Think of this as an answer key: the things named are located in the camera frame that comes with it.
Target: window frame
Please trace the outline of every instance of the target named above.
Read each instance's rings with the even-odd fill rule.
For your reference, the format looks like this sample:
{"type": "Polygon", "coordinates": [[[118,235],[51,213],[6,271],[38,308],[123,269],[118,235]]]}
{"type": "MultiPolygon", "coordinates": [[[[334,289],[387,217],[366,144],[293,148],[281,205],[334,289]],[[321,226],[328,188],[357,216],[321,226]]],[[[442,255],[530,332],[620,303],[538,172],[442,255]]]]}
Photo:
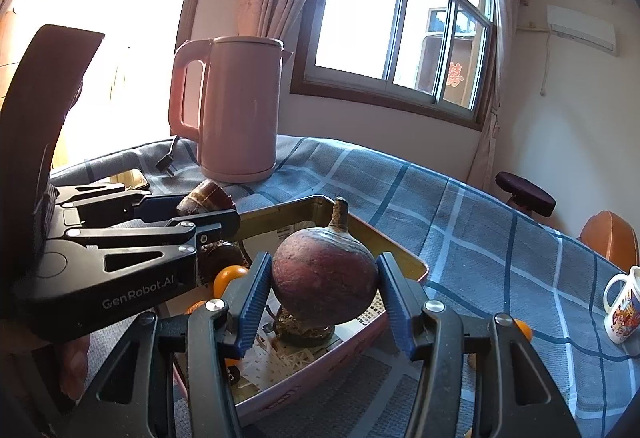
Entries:
{"type": "Polygon", "coordinates": [[[393,82],[398,64],[407,0],[396,0],[382,79],[315,65],[325,5],[326,0],[306,1],[294,60],[291,93],[379,105],[440,118],[473,129],[482,129],[488,106],[488,102],[483,99],[486,95],[486,89],[492,81],[491,74],[495,71],[493,68],[495,57],[492,57],[491,54],[491,51],[495,52],[495,27],[492,22],[494,17],[493,0],[484,0],[484,14],[468,0],[449,0],[444,31],[446,38],[438,58],[433,95],[393,82]],[[458,10],[463,11],[472,17],[478,25],[484,27],[484,39],[481,41],[481,60],[478,62],[477,78],[474,79],[474,90],[472,91],[474,95],[472,109],[443,99],[447,80],[447,72],[443,70],[443,67],[448,65],[452,54],[455,17],[458,10]]]}

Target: human hand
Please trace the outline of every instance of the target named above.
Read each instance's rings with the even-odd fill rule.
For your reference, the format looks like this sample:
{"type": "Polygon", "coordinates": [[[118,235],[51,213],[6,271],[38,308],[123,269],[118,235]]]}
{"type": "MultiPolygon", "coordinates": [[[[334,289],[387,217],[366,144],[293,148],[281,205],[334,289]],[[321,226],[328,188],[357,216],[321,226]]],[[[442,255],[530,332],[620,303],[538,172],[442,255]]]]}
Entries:
{"type": "MultiPolygon", "coordinates": [[[[60,391],[73,400],[78,400],[84,392],[84,381],[88,372],[87,353],[89,335],[56,345],[56,356],[60,365],[60,391]]],[[[24,325],[0,319],[0,352],[28,353],[49,343],[33,335],[24,325]]]]}

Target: white wall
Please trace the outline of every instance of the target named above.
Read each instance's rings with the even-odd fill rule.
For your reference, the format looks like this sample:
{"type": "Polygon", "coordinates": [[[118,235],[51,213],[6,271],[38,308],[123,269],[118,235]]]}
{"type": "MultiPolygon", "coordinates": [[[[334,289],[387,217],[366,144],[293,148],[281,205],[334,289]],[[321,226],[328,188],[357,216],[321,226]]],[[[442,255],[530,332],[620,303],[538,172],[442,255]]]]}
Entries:
{"type": "MultiPolygon", "coordinates": [[[[233,35],[238,0],[199,0],[192,38],[233,35]]],[[[284,40],[296,49],[298,25],[284,40]]],[[[289,94],[293,58],[283,69],[280,133],[329,137],[372,147],[397,157],[465,179],[479,132],[430,117],[377,106],[289,94]]],[[[187,84],[186,121],[195,123],[197,78],[187,84]]]]}
{"type": "Polygon", "coordinates": [[[542,97],[546,34],[518,32],[495,170],[550,193],[557,202],[550,225],[572,236],[603,209],[640,231],[640,9],[633,0],[531,0],[519,24],[545,27],[547,4],[613,23],[618,56],[552,36],[542,97]]]}

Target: table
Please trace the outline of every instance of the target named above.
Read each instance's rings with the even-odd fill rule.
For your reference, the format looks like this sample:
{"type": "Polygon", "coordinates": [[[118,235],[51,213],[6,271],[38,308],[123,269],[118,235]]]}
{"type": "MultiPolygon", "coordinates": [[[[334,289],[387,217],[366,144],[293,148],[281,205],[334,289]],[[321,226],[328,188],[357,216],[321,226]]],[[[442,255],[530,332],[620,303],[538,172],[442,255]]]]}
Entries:
{"type": "MultiPolygon", "coordinates": [[[[54,174],[55,185],[90,183],[140,168],[155,193],[187,193],[203,180],[193,142],[181,140],[174,177],[155,163],[170,141],[97,158],[54,174]]],[[[579,241],[507,207],[494,197],[421,166],[328,139],[278,136],[274,174],[258,183],[223,185],[240,212],[324,194],[431,267],[425,285],[460,314],[506,311],[533,328],[533,347],[558,384],[584,438],[602,438],[640,384],[640,339],[607,338],[602,294],[619,270],[579,241]]],[[[92,336],[90,372],[127,321],[92,336]]],[[[401,437],[420,364],[398,352],[389,333],[310,394],[245,428],[247,437],[401,437]]],[[[473,378],[463,377],[458,435],[470,427],[473,378]]],[[[184,400],[175,404],[179,436],[189,436],[184,400]]]]}

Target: air conditioner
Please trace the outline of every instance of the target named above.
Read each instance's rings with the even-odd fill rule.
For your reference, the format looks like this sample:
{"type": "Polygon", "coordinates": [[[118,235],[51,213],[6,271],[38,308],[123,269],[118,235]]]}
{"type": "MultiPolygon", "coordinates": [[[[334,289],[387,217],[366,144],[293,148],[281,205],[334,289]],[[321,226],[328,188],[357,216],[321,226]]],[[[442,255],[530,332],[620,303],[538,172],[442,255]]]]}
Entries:
{"type": "Polygon", "coordinates": [[[616,29],[608,22],[555,5],[546,6],[546,22],[551,32],[561,38],[569,38],[616,55],[616,29]]]}

